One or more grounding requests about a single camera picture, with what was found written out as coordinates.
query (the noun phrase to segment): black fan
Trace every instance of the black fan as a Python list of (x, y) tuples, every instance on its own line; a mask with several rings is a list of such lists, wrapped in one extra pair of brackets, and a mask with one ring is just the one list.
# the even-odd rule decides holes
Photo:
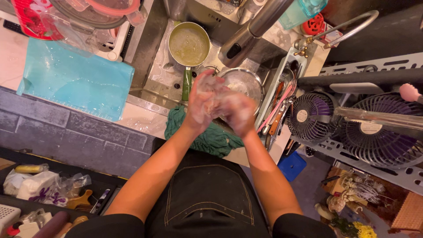
[[(353, 108), (423, 116), (422, 104), (404, 101), (398, 93), (371, 96), (358, 102)], [(343, 145), (355, 157), (371, 165), (402, 168), (423, 161), (421, 131), (345, 120), (340, 123), (340, 128)]]
[(338, 102), (327, 93), (306, 93), (295, 101), (293, 114), (288, 115), (289, 130), (304, 141), (324, 141), (336, 129), (339, 117), (333, 116), (333, 110), (338, 106)]

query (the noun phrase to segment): green handle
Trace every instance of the green handle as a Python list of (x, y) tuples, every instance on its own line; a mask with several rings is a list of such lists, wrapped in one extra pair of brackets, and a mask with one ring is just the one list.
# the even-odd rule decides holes
[(184, 81), (182, 84), (182, 101), (188, 101), (191, 92), (192, 72), (191, 67), (186, 67), (184, 70)]

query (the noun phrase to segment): white basket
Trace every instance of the white basket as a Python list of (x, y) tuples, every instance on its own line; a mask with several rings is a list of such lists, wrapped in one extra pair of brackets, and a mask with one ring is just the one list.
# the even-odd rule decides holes
[(6, 205), (0, 204), (0, 237), (6, 235), (6, 230), (19, 219), (21, 210)]

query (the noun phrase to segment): pull-down faucet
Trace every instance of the pull-down faucet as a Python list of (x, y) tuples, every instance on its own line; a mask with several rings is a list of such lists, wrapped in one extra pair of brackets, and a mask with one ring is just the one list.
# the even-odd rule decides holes
[(273, 26), (294, 0), (268, 0), (249, 23), (239, 29), (220, 49), (219, 59), (229, 68), (236, 68), (247, 58), (263, 34)]

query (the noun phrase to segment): green towel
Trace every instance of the green towel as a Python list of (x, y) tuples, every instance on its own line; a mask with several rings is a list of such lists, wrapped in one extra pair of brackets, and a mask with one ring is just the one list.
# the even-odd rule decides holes
[[(184, 119), (184, 106), (177, 106), (169, 112), (165, 130), (166, 140), (175, 134)], [(214, 123), (210, 123), (206, 131), (199, 135), (190, 146), (191, 149), (203, 151), (220, 158), (229, 155), (232, 149), (239, 147), (244, 147), (241, 138), (223, 131), (222, 128)]]

